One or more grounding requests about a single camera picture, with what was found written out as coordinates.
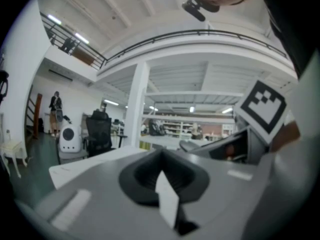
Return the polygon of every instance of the woman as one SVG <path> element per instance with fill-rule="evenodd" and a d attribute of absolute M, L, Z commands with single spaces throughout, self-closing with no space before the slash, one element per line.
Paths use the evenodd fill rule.
<path fill-rule="evenodd" d="M 50 126 L 51 126 L 52 137 L 57 137 L 58 123 L 57 123 L 56 111 L 57 111 L 57 108 L 61 109 L 61 106 L 62 106 L 62 101 L 61 101 L 61 98 L 59 97 L 59 92 L 56 91 L 54 93 L 54 96 L 51 98 L 51 102 L 49 106 L 49 108 L 51 108 Z"/>

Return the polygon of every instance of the gray plastic surface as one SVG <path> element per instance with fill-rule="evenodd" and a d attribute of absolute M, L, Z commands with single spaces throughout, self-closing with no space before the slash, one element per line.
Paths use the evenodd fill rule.
<path fill-rule="evenodd" d="M 192 150 L 194 150 L 194 149 L 200 148 L 199 145 L 193 143 L 192 141 L 186 141 L 186 140 L 180 140 L 179 146 L 180 146 L 180 148 L 182 148 L 183 151 L 185 151 L 185 152 L 190 152 L 190 151 L 192 151 Z"/>
<path fill-rule="evenodd" d="M 67 231 L 79 239 L 261 239 L 272 233 L 270 227 L 277 230 L 286 223 L 310 193 L 320 168 L 319 141 L 292 143 L 277 155 L 264 155 L 258 166 L 175 151 L 210 177 L 201 198 L 182 205 L 186 218 L 199 225 L 185 236 L 169 228 L 158 208 L 134 203 L 120 188 L 121 170 L 148 152 L 89 169 L 47 196 L 36 211 L 50 220 L 78 189 L 86 189 L 92 198 Z"/>
<path fill-rule="evenodd" d="M 257 133 L 253 130 L 253 128 L 250 125 L 245 128 L 242 128 L 240 131 L 238 131 L 237 133 L 227 138 L 193 149 L 189 151 L 189 153 L 198 155 L 203 158 L 211 158 L 210 153 L 212 151 L 220 148 L 221 146 L 227 146 L 228 144 L 232 144 L 234 141 L 240 139 L 241 135 L 244 134 L 245 132 L 247 134 L 248 151 L 247 151 L 247 154 L 244 154 L 244 155 L 247 155 L 248 164 L 257 165 L 262 155 L 266 152 L 266 145 L 258 137 Z"/>

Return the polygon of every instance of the hand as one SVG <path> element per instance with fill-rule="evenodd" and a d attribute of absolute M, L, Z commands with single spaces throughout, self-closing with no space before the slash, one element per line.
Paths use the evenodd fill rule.
<path fill-rule="evenodd" d="M 282 127 L 273 138 L 271 152 L 279 151 L 283 146 L 300 138 L 300 132 L 295 121 Z"/>

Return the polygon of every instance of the white chair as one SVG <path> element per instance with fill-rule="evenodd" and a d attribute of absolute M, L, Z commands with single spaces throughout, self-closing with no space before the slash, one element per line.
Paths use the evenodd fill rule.
<path fill-rule="evenodd" d="M 24 159 L 24 153 L 23 153 L 24 150 L 23 150 L 21 141 L 10 140 L 1 145 L 1 158 L 8 174 L 10 175 L 10 170 L 8 167 L 8 160 L 6 159 L 6 156 L 12 158 L 16 173 L 18 177 L 21 178 L 18 165 L 17 165 L 17 157 L 16 157 L 17 152 L 21 152 L 23 165 L 27 167 L 27 163 Z"/>

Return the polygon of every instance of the office chair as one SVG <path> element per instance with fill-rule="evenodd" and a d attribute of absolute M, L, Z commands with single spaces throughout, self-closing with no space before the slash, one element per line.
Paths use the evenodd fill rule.
<path fill-rule="evenodd" d="M 94 111 L 91 117 L 86 118 L 85 122 L 89 136 L 86 137 L 84 144 L 89 157 L 114 150 L 111 148 L 111 118 L 107 113 Z"/>

